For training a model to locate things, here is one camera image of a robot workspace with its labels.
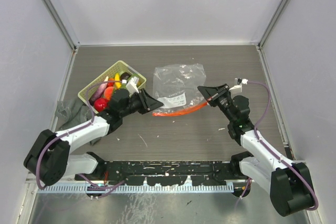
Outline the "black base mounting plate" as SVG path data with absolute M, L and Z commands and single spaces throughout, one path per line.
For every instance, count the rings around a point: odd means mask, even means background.
M 99 165 L 102 170 L 85 174 L 91 181 L 105 180 L 111 185 L 124 181 L 126 185 L 173 186 L 184 185 L 188 179 L 192 186 L 226 185 L 228 180 L 247 176 L 237 173 L 225 161 L 113 161 Z

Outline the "green toy lettuce leaf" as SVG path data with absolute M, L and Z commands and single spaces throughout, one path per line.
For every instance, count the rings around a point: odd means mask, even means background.
M 127 83 L 131 83 L 131 82 L 136 84 L 136 87 L 139 88 L 143 84 L 144 81 L 143 81 L 143 78 L 139 74 L 134 73 L 127 80 Z

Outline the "orange toy fruit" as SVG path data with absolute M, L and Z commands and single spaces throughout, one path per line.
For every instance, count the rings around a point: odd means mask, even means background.
M 111 98 L 112 98 L 113 92 L 114 92 L 114 87 L 113 87 L 113 86 L 111 86 L 111 87 L 107 87 L 107 88 L 105 89 L 105 91 L 104 91 L 103 97 L 104 97 L 106 100 L 110 101 Z

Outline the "yellow toy banana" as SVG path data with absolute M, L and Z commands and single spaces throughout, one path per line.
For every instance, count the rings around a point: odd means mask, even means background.
M 122 86 L 122 81 L 120 79 L 119 73 L 116 73 L 114 76 L 114 88 L 119 89 Z

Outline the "dark purple toy food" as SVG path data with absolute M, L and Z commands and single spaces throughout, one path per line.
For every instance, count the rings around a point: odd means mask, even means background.
M 126 80 L 127 81 L 130 77 L 131 77 L 131 74 L 128 73 L 128 72 L 124 72 L 120 75 L 121 80 Z

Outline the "aluminium frame rail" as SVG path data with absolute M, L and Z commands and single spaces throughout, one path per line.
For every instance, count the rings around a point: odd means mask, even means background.
M 271 78 L 270 70 L 269 70 L 269 67 L 268 67 L 266 55 L 265 55 L 264 50 L 261 46 L 257 45 L 256 50 L 259 54 L 260 63 L 261 63 L 261 66 L 262 66 L 262 69 L 263 69 L 263 72 L 264 72 L 265 79 L 266 79 L 266 84 L 267 84 L 267 86 L 269 88 L 269 91 L 270 91 L 271 104 L 272 104 L 272 108 L 273 108 L 274 113 L 275 113 L 275 117 L 276 117 L 276 120 L 277 120 L 279 132 L 280 132 L 280 135 L 281 135 L 281 139 L 282 139 L 282 143 L 283 143 L 286 155 L 287 155 L 288 158 L 291 157 L 294 160 L 299 161 L 299 159 L 297 159 L 295 157 L 295 154 L 292 150 L 292 146 L 291 146 L 291 143 L 290 143 L 290 138 L 289 138 L 286 126 L 285 126 L 285 121 L 283 119 L 283 116 L 282 116 L 282 113 L 281 113 L 281 108 L 280 108 L 279 102 L 278 102 L 277 97 L 276 97 L 275 88 L 274 88 L 274 85 L 272 83 L 272 78 Z

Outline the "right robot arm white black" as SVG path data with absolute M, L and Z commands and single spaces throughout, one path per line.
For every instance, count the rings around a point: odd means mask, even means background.
M 248 81 L 239 80 L 233 87 L 227 84 L 198 87 L 205 101 L 227 117 L 230 137 L 246 150 L 232 156 L 232 176 L 254 180 L 268 193 L 274 209 L 283 217 L 302 210 L 316 210 L 319 204 L 308 167 L 278 152 L 252 123 L 248 98 L 234 94 L 241 92 L 244 83 Z

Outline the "clear zip bag orange zipper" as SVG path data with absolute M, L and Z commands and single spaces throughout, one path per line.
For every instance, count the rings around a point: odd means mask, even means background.
M 153 116 L 183 116 L 205 106 L 207 102 L 197 87 L 204 85 L 206 74 L 202 64 L 156 67 L 153 96 L 163 103 Z

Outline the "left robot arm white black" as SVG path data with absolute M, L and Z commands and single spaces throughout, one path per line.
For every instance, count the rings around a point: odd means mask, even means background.
M 24 160 L 24 167 L 36 176 L 40 189 L 57 183 L 65 176 L 88 175 L 93 180 L 102 179 L 107 166 L 92 152 L 74 155 L 79 147 L 116 131 L 123 118 L 135 112 L 146 114 L 163 106 L 145 89 L 130 94 L 126 89 L 114 92 L 106 109 L 91 120 L 67 130 L 40 132 Z

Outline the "red toy apple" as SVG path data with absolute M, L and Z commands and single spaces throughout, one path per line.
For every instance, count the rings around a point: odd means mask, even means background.
M 97 112 L 101 112 L 107 108 L 108 102 L 109 101 L 105 98 L 98 98 L 97 100 L 95 100 L 93 107 Z

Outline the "purple toy eggplant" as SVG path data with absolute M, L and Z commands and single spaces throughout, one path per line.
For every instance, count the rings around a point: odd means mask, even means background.
M 95 101 L 99 98 L 102 97 L 105 89 L 107 88 L 107 83 L 103 83 L 101 85 L 99 85 L 99 87 L 97 88 L 97 90 L 93 93 L 93 95 L 90 97 L 89 99 L 89 103 L 91 105 L 94 105 Z

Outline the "grey cloth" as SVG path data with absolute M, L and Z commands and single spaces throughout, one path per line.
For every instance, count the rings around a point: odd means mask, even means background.
M 57 102 L 55 116 L 58 118 L 57 129 L 66 130 L 91 120 L 91 111 L 79 98 Z

